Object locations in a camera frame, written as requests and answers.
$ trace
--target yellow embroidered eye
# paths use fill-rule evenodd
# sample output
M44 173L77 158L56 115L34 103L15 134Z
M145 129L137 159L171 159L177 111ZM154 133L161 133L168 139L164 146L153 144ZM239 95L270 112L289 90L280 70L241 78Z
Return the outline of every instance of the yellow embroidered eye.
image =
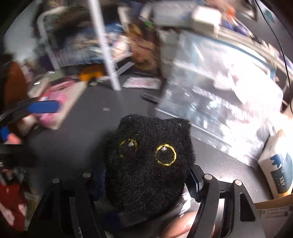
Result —
M124 140L119 144L120 157L134 156L137 151L137 142L134 139Z
M157 147L155 158L160 165L170 166L176 161L177 154L173 146L162 144Z

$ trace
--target white wall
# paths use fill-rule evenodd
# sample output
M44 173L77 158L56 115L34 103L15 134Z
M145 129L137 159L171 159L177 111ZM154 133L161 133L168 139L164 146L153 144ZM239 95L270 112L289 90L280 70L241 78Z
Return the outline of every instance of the white wall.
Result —
M4 36L6 52L13 53L15 61L22 62L26 57L33 54L37 41L33 37L31 20L37 8L37 1L33 1L9 27Z

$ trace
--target white metal pipe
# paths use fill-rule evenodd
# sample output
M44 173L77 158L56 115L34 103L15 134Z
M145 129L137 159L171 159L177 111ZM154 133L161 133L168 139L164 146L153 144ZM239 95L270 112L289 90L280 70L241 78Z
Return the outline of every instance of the white metal pipe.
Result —
M53 68L55 70L60 69L60 66L58 64L58 61L54 55L54 52L53 52L51 46L49 45L48 35L47 35L46 29L45 29L45 24L44 24L44 18L45 18L45 16L50 15L50 14L61 14L64 11L66 11L67 8L68 7L64 7L64 6L53 8L49 11L43 12L37 19L37 26L38 26L39 33L41 36L41 42L44 43L45 50L46 50L48 57L53 65Z
M108 42L105 36L106 30L105 30L105 25L104 25L104 20L103 20L101 5L99 0L88 0L88 7L91 14L93 26L95 28L95 33L100 41L106 70L108 75L110 76L112 88L116 91L120 91L121 86L120 86L118 76L114 68L114 63L112 61Z

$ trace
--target white box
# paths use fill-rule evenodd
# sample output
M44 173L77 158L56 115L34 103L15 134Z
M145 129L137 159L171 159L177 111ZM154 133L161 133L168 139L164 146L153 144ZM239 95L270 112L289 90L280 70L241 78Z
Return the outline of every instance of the white box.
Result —
M196 32L218 34L222 14L218 9L198 6L191 15L191 24Z

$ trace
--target orange object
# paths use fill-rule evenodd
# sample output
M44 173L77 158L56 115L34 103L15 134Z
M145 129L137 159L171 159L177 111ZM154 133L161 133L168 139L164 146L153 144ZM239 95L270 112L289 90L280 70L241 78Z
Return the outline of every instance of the orange object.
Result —
M90 81L94 77L102 77L105 75L105 68L103 64L95 64L83 69L80 73L79 79L81 81Z
M231 16L232 18L235 17L235 9L232 6L227 6L226 14Z

